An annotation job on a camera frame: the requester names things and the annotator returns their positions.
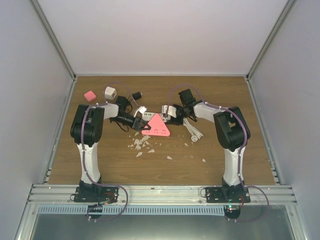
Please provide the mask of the small pink plug adapter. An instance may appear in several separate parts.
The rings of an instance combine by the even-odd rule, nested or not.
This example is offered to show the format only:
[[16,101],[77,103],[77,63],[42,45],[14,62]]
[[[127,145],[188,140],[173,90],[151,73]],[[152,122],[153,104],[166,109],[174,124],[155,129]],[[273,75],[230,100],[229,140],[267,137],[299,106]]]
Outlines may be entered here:
[[96,94],[91,90],[86,92],[83,96],[88,102],[93,102],[97,98]]

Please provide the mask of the black power adapter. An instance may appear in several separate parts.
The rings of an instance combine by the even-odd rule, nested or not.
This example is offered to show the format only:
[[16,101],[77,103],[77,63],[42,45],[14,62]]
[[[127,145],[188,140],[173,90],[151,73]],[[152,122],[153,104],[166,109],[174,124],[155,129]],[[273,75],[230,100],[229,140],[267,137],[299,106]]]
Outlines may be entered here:
[[132,99],[136,101],[136,100],[141,99],[142,96],[143,96],[143,93],[142,93],[142,92],[136,92],[136,93],[133,93],[133,94],[132,94]]

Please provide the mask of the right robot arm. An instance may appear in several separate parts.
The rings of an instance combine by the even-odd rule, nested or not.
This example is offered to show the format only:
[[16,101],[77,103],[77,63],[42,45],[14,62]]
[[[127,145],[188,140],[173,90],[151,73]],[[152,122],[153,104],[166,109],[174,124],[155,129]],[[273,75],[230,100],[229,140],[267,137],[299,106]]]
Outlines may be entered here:
[[216,136],[220,146],[224,149],[224,174],[220,188],[223,200],[234,202],[245,193],[244,177],[242,173],[243,155],[248,140],[251,137],[249,127],[238,106],[222,107],[206,101],[197,101],[188,88],[178,93],[182,105],[163,105],[161,112],[170,116],[170,123],[182,125],[183,120],[193,121],[204,119],[214,123]]

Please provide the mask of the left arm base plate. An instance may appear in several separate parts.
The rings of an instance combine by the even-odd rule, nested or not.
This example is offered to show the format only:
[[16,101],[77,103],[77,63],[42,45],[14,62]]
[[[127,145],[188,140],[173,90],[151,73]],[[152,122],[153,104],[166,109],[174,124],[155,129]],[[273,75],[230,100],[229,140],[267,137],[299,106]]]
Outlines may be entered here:
[[75,203],[112,204],[118,201],[118,187],[92,186],[91,188],[77,187],[70,200]]

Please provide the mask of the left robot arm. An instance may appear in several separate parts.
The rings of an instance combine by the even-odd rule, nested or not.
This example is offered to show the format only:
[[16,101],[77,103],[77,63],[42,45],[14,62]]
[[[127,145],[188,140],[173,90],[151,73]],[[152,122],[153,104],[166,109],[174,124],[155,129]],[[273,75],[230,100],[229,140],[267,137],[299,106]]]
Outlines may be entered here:
[[101,173],[98,167],[98,143],[103,134],[104,120],[125,125],[133,130],[150,130],[151,126],[141,117],[126,112],[124,97],[115,103],[96,105],[80,104],[77,107],[70,136],[77,144],[81,160],[80,189],[86,197],[98,202],[103,197]]

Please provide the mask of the white power strip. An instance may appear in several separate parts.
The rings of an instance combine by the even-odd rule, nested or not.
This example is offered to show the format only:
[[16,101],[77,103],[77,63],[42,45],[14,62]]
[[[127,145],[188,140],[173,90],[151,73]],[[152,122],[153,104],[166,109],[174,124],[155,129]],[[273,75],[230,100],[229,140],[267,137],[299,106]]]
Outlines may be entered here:
[[165,117],[163,113],[156,113],[156,112],[144,112],[142,115],[142,119],[144,121],[149,122],[155,115],[159,115],[164,123],[170,120],[170,116]]

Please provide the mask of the white tiger cube socket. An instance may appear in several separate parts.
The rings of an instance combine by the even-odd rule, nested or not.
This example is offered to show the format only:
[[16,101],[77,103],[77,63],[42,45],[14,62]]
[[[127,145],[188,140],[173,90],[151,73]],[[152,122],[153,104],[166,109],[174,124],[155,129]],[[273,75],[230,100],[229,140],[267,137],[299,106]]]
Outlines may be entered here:
[[117,90],[111,86],[107,86],[103,92],[103,96],[106,100],[113,101],[117,96]]

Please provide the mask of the large pink socket block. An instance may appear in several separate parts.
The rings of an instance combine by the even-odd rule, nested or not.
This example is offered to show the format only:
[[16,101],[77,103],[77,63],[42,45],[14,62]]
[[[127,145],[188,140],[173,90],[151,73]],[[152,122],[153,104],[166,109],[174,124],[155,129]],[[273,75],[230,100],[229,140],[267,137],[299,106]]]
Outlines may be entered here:
[[161,118],[159,113],[156,113],[148,122],[150,129],[147,126],[141,131],[143,135],[158,136],[158,137],[168,137],[170,136],[170,131],[167,128],[165,122]]

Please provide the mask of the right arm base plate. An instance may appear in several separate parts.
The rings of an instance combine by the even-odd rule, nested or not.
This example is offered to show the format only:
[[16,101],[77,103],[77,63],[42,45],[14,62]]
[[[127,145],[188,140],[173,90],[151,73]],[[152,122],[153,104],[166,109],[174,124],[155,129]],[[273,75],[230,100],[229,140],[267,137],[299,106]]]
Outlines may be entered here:
[[244,190],[242,185],[207,186],[203,190],[207,203],[240,204],[251,202],[249,191]]

